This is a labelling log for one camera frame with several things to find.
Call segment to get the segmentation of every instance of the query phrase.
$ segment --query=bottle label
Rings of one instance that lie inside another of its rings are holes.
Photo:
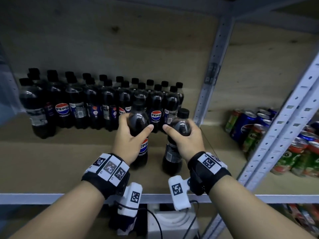
[[[178,163],[181,161],[181,155],[178,152],[177,146],[167,142],[165,158],[169,162]]]
[[[148,144],[148,138],[146,138],[144,142],[141,144],[141,150],[138,156],[142,156],[147,152],[147,144]]]
[[[158,123],[162,116],[162,111],[159,110],[150,110],[150,121],[151,123]]]
[[[75,118],[86,117],[86,109],[84,107],[84,102],[70,103],[70,108]]]
[[[44,110],[45,110],[45,113],[46,113],[48,116],[50,116],[50,117],[54,116],[53,106],[52,106],[52,104],[51,104],[50,102],[47,102],[47,103],[46,103],[46,105],[45,105],[45,107],[44,107]]]
[[[102,115],[101,106],[87,103],[86,107],[89,117],[97,119],[99,116]]]
[[[66,103],[60,103],[55,106],[55,110],[60,117],[67,117],[70,115],[69,105]]]
[[[131,111],[131,106],[128,106],[128,107],[124,107],[124,108],[121,108],[119,107],[119,114],[122,115],[126,112],[130,112]]]
[[[111,105],[111,106],[107,106],[107,105],[103,105],[103,116],[105,120],[110,120],[111,119],[116,119],[116,106],[115,105]]]
[[[48,123],[45,116],[45,110],[43,108],[26,110],[26,112],[30,116],[32,126],[43,126]]]
[[[172,120],[177,116],[177,111],[164,110],[164,123],[171,124]]]

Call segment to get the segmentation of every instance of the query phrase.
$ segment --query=shelving rack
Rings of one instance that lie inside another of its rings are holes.
[[[319,32],[319,20],[278,13],[273,10],[305,0],[118,0],[141,5],[197,12],[219,17],[213,48],[197,102],[194,121],[201,125],[208,110],[219,71],[236,21],[257,23],[288,30],[309,33]],[[0,124],[23,111],[18,100],[18,87],[5,54],[0,49]],[[288,148],[319,108],[319,54],[296,84],[294,91],[283,104],[269,131],[260,142],[250,161],[244,166],[237,180],[254,190],[269,173],[272,166]],[[0,194],[0,204],[51,204],[62,194]],[[319,203],[319,193],[311,195],[257,195],[266,203]],[[209,203],[207,195],[190,195],[200,203]],[[143,194],[142,203],[171,203],[170,194]],[[203,238],[217,238],[225,224],[219,215],[211,221]]]

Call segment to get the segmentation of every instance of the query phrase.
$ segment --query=forearm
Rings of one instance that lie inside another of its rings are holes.
[[[100,191],[90,183],[82,181],[12,235],[10,239],[84,238],[104,201]]]
[[[313,238],[230,176],[222,177],[209,197],[234,239]]]

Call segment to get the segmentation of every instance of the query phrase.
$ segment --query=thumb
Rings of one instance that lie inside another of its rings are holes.
[[[143,129],[136,137],[135,140],[139,142],[139,144],[142,144],[144,140],[150,135],[150,133],[153,131],[154,125],[150,124],[146,128]]]
[[[174,128],[170,127],[167,124],[163,125],[163,130],[177,143],[183,138],[181,134],[179,134],[178,131],[176,131]]]

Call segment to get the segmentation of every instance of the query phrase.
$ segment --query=hand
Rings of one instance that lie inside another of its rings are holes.
[[[192,120],[188,119],[188,121],[192,132],[187,137],[179,134],[178,131],[169,125],[163,125],[164,131],[176,142],[178,151],[186,160],[186,163],[188,163],[196,153],[205,151],[202,131]]]
[[[136,137],[133,137],[127,125],[128,116],[129,113],[125,113],[119,117],[119,128],[115,136],[112,153],[121,157],[124,162],[130,166],[138,157],[141,145],[153,130],[154,125],[148,125]]]

